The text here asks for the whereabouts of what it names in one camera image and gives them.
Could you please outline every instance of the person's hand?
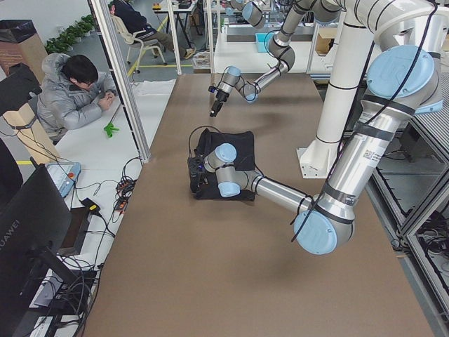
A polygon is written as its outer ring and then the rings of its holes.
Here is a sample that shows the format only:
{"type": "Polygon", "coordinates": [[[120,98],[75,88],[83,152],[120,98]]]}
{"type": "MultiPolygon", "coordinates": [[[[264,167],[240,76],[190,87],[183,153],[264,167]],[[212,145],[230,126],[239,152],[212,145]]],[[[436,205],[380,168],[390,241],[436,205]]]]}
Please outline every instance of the person's hand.
{"type": "Polygon", "coordinates": [[[104,96],[104,98],[102,98],[101,100],[98,101],[98,105],[101,107],[101,110],[105,111],[108,110],[111,107],[112,102],[114,102],[115,96],[113,93],[112,97],[110,95],[108,95],[108,93],[104,96]]]}
{"type": "Polygon", "coordinates": [[[105,97],[110,97],[110,98],[112,98],[112,101],[114,101],[115,95],[111,91],[107,91],[105,93],[105,97]]]}

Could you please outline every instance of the metal cabinet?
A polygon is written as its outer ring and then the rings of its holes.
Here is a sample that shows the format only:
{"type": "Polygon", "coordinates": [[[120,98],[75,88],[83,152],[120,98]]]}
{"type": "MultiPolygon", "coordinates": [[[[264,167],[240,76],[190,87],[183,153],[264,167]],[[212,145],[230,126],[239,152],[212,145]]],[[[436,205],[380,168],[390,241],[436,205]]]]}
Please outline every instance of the metal cabinet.
{"type": "Polygon", "coordinates": [[[441,307],[449,312],[449,74],[443,110],[413,118],[373,180],[441,307]]]}

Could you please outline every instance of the person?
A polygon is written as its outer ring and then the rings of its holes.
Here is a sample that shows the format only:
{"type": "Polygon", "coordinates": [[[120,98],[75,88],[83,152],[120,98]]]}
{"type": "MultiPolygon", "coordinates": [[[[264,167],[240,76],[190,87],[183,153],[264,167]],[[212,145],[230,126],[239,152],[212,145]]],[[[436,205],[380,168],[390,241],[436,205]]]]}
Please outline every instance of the person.
{"type": "MultiPolygon", "coordinates": [[[[126,29],[131,34],[144,30],[144,32],[136,36],[138,39],[143,41],[156,39],[169,51],[174,51],[175,47],[173,46],[173,39],[171,35],[155,30],[147,22],[147,18],[134,10],[128,1],[129,0],[113,0],[112,5],[110,6],[111,14],[121,18],[126,26],[126,29]]],[[[185,49],[181,46],[179,46],[179,50],[180,57],[185,60],[191,58],[196,52],[195,48],[185,49]]]]}
{"type": "Polygon", "coordinates": [[[67,130],[100,118],[117,94],[112,76],[98,72],[84,55],[50,54],[42,62],[45,77],[37,100],[37,116],[54,143],[67,130]]]}

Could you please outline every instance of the teal box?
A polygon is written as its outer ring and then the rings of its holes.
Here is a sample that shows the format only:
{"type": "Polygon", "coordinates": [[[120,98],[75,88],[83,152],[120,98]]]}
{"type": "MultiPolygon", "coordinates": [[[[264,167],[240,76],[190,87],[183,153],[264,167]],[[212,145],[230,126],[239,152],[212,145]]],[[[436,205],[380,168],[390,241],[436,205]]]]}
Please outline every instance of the teal box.
{"type": "Polygon", "coordinates": [[[257,46],[258,53],[268,53],[269,40],[273,35],[274,32],[255,33],[255,44],[257,46]]]}

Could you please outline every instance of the chair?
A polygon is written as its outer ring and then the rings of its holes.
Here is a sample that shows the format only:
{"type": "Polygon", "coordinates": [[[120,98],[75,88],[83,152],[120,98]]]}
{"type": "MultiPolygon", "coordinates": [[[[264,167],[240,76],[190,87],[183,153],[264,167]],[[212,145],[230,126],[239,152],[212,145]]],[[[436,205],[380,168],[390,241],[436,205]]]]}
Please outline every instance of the chair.
{"type": "Polygon", "coordinates": [[[111,15],[111,18],[112,18],[112,22],[115,24],[115,28],[117,29],[119,34],[123,37],[123,39],[125,40],[125,43],[129,45],[128,55],[126,56],[126,62],[128,64],[131,64],[131,62],[129,60],[131,49],[139,48],[138,64],[137,64],[137,67],[135,68],[135,71],[137,73],[140,73],[140,70],[139,70],[140,60],[142,59],[144,51],[151,50],[153,52],[153,56],[155,58],[157,58],[157,56],[158,56],[158,54],[156,54],[155,51],[158,51],[159,55],[162,58],[163,65],[167,65],[166,59],[164,58],[163,53],[162,53],[161,49],[159,48],[159,42],[156,39],[149,40],[149,41],[143,41],[141,39],[138,39],[135,36],[137,34],[144,32],[144,30],[131,34],[128,31],[128,29],[126,28],[126,26],[123,23],[123,20],[121,18],[119,18],[118,16],[115,16],[115,15],[111,15]]]}

